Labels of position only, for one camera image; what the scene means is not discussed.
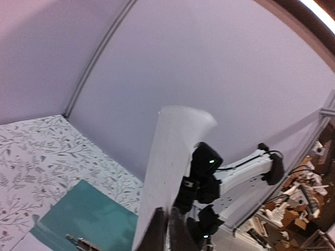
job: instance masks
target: white backdrop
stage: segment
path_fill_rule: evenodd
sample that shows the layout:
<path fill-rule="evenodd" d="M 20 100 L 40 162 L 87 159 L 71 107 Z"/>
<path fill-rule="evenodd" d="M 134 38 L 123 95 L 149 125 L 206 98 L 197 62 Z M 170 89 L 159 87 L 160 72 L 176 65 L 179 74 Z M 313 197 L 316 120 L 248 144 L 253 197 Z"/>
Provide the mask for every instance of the white backdrop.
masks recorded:
<path fill-rule="evenodd" d="M 2 0 L 0 124 L 58 115 L 127 0 Z"/>
<path fill-rule="evenodd" d="M 144 179 L 158 111 L 211 113 L 206 141 L 225 164 L 262 141 L 301 147 L 334 72 L 290 27 L 251 0 L 139 0 L 93 69 L 70 121 Z"/>

